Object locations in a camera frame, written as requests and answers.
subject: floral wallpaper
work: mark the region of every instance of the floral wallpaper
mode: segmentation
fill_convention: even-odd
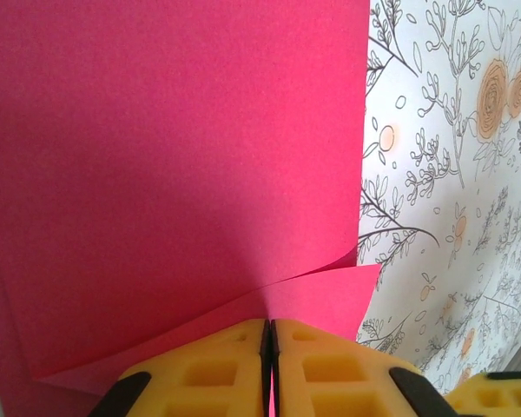
[[[372,0],[358,342],[443,393],[521,344],[521,0]]]

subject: orange rose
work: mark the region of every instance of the orange rose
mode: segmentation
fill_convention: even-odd
[[[507,70],[505,64],[495,59],[488,66],[480,84],[477,100],[477,125],[481,143],[490,142],[502,121],[506,101]]]
[[[511,82],[507,107],[511,117],[516,118],[521,114],[521,70],[515,75],[515,78]]]

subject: clamp jaw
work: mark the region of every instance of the clamp jaw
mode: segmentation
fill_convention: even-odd
[[[134,365],[89,417],[268,415],[521,416],[521,373],[476,375],[442,397],[388,354],[299,321],[249,320]]]

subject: orange circle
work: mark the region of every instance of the orange circle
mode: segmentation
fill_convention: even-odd
[[[382,152],[388,152],[390,149],[392,149],[393,144],[395,143],[395,132],[393,131],[393,127],[390,125],[385,126],[380,131],[380,138],[379,138],[379,146],[380,150]]]

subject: pink paper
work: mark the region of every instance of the pink paper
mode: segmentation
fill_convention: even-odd
[[[52,387],[31,379],[0,277],[0,401],[6,417],[83,417],[96,395]]]
[[[351,251],[367,12],[0,3],[0,270],[33,375]]]
[[[41,378],[103,395],[129,367],[248,319],[294,318],[354,340],[373,295],[379,266],[335,269],[255,290],[159,337],[81,367]]]

